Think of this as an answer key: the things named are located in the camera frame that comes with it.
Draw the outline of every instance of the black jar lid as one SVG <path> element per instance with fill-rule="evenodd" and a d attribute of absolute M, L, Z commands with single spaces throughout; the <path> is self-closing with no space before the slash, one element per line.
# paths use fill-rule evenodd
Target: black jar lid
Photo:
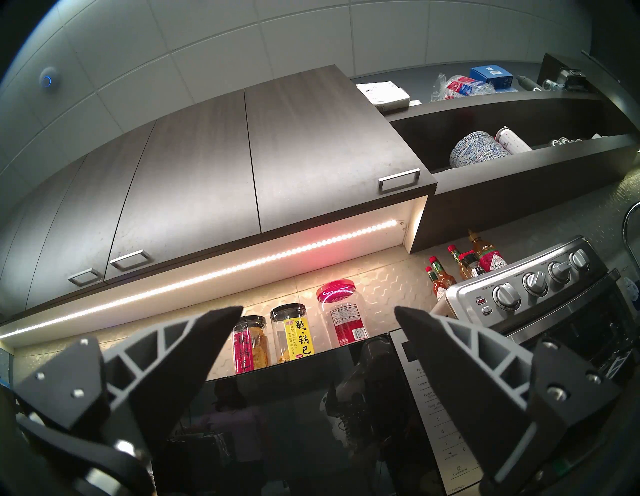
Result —
<path fill-rule="evenodd" d="M 301 303 L 289 303 L 280 305 L 271 311 L 271 320 L 275 322 L 284 322 L 290 319 L 292 314 L 306 314 L 307 308 Z"/>
<path fill-rule="evenodd" d="M 258 327 L 265 328 L 267 326 L 267 319 L 265 319 L 262 315 L 245 315 L 244 317 L 240 317 L 238 323 L 240 324 L 258 324 Z"/>

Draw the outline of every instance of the tabasco bottle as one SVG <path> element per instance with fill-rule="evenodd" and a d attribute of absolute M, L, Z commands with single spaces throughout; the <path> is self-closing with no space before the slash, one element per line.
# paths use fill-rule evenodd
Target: tabasco bottle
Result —
<path fill-rule="evenodd" d="M 453 276 L 450 276 L 449 274 L 447 274 L 444 267 L 438 260 L 438 257 L 431 257 L 429 259 L 429 263 L 431 264 L 431 267 L 433 267 L 433 270 L 436 271 L 436 274 L 438 275 L 440 280 L 444 283 L 445 287 L 451 287 L 456 283 L 456 279 Z"/>
<path fill-rule="evenodd" d="M 440 301 L 447 294 L 447 287 L 440 280 L 440 278 L 438 278 L 438 275 L 433 271 L 431 266 L 427 267 L 426 270 L 427 274 L 429 274 L 429 277 L 431 278 L 431 281 L 433 281 L 433 294 L 435 294 L 436 298 L 438 298 L 438 301 Z"/>
<path fill-rule="evenodd" d="M 460 260 L 460 250 L 456 248 L 455 244 L 450 245 L 450 247 L 448 247 L 447 249 L 449 253 L 451 253 L 451 255 L 453 256 L 455 261 L 458 263 L 458 265 L 460 266 L 460 277 L 462 277 L 462 279 L 464 279 L 465 281 L 468 281 L 469 279 L 471 279 L 472 275 L 469 272 L 469 269 L 467 269 L 462 263 L 462 260 Z"/>
<path fill-rule="evenodd" d="M 479 234 L 469 229 L 469 239 L 474 244 L 474 251 L 480 266 L 487 272 L 507 266 L 507 262 L 500 256 L 500 252 L 491 243 L 484 241 Z"/>

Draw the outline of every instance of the white ceiling tile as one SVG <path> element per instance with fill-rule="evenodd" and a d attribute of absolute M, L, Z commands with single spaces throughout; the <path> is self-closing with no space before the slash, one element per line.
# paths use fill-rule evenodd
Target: white ceiling tile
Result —
<path fill-rule="evenodd" d="M 32 188 L 48 179 L 71 162 L 55 145 L 48 129 L 42 131 L 13 159 L 11 167 Z"/>
<path fill-rule="evenodd" d="M 349 7 L 336 7 L 262 23 L 275 77 L 336 64 L 351 77 L 353 50 Z"/>
<path fill-rule="evenodd" d="M 196 102 L 272 78 L 258 26 L 196 43 L 172 57 Z"/>
<path fill-rule="evenodd" d="M 429 2 L 353 5 L 351 16 L 357 74 L 425 63 Z"/>
<path fill-rule="evenodd" d="M 534 0 L 491 0 L 491 5 L 533 14 Z"/>
<path fill-rule="evenodd" d="M 580 51 L 588 52 L 590 46 L 590 31 L 581 31 L 578 26 L 575 29 L 567 29 L 550 20 L 535 17 L 527 61 L 542 63 L 545 53 L 580 58 L 582 56 Z"/>
<path fill-rule="evenodd" d="M 65 29 L 96 88 L 167 52 L 145 0 L 97 0 Z"/>
<path fill-rule="evenodd" d="M 331 7 L 334 5 L 346 5 L 349 0 L 256 0 L 260 20 L 278 17 L 280 15 L 304 12 L 314 8 Z"/>
<path fill-rule="evenodd" d="M 95 94 L 56 119 L 48 130 L 51 138 L 70 161 L 122 134 L 113 117 Z"/>
<path fill-rule="evenodd" d="M 588 7 L 579 0 L 534 0 L 533 14 L 564 26 L 581 24 L 591 28 Z"/>
<path fill-rule="evenodd" d="M 427 64 L 483 59 L 488 22 L 486 5 L 431 2 Z"/>
<path fill-rule="evenodd" d="M 529 14 L 491 7 L 484 57 L 487 60 L 526 60 L 533 20 Z"/>
<path fill-rule="evenodd" d="M 44 43 L 47 42 L 50 37 L 56 34 L 56 32 L 62 27 L 58 10 L 54 6 L 47 15 L 42 18 L 40 23 L 36 26 L 29 38 L 24 42 L 20 51 L 16 54 L 15 58 L 9 69 L 6 72 L 7 83 L 18 74 L 18 71 L 24 67 L 24 64 L 33 57 Z"/>
<path fill-rule="evenodd" d="M 40 73 L 47 67 L 55 67 L 60 73 L 60 85 L 53 91 L 45 91 L 40 86 Z M 67 41 L 64 29 L 38 50 L 15 77 L 15 81 L 36 117 L 45 126 L 93 91 Z"/>
<path fill-rule="evenodd" d="M 98 94 L 124 132 L 193 103 L 170 55 L 117 79 Z"/>
<path fill-rule="evenodd" d="M 0 147 L 13 159 L 42 130 L 16 82 L 0 96 Z"/>
<path fill-rule="evenodd" d="M 150 0 L 169 49 L 258 21 L 253 0 Z"/>
<path fill-rule="evenodd" d="M 0 218 L 31 191 L 30 186 L 9 166 L 0 173 Z"/>
<path fill-rule="evenodd" d="M 93 2 L 95 0 L 60 0 L 56 5 L 58 6 L 60 19 L 66 24 Z"/>

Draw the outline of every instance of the stainless steel appliance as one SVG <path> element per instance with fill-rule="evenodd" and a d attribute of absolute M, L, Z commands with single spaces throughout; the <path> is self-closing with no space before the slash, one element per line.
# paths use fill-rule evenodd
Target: stainless steel appliance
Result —
<path fill-rule="evenodd" d="M 526 348 L 542 336 L 595 366 L 626 353 L 635 326 L 616 281 L 589 241 L 576 237 L 447 290 L 461 320 L 491 328 Z"/>

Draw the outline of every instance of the hexagonal tile backsplash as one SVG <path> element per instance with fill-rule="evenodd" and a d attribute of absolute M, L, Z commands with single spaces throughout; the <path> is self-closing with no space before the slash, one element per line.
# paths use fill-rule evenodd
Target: hexagonal tile backsplash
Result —
<path fill-rule="evenodd" d="M 593 242 L 596 251 L 610 269 L 617 267 L 621 271 L 622 284 L 625 276 L 634 281 L 638 279 L 631 260 L 624 251 L 620 230 L 626 210 L 639 200 L 640 174 L 630 173 L 618 184 L 608 185 L 588 195 L 482 234 L 498 247 L 507 262 L 518 261 L 581 234 Z M 638 217 L 639 219 L 631 223 L 630 237 L 632 246 L 640 253 L 640 215 Z M 218 300 L 103 329 L 89 335 L 98 338 L 101 348 L 107 349 L 139 329 L 203 314 L 215 308 L 244 305 L 244 315 L 258 314 L 269 321 L 269 313 L 273 308 L 285 303 L 302 303 L 307 308 L 316 353 L 327 351 L 337 346 L 337 338 L 327 330 L 318 307 L 316 291 L 320 285 L 340 278 L 352 279 L 364 301 L 361 313 L 364 315 L 369 335 L 389 332 L 399 327 L 394 317 L 395 306 L 429 311 L 436 304 L 431 282 L 424 270 L 429 265 L 430 256 L 437 256 L 447 272 L 460 279 L 458 266 L 447 251 L 447 246 L 452 243 L 464 251 L 470 249 L 470 243 L 466 238 L 452 240 L 414 255 L 408 255 L 402 246 L 397 246 Z M 269 342 L 269 359 L 271 363 L 277 363 L 275 336 L 270 324 L 267 325 L 266 335 Z M 14 380 L 20 381 L 79 338 L 80 336 L 75 336 L 16 349 L 13 362 Z M 233 374 L 233 352 L 229 339 L 213 365 L 208 379 Z"/>

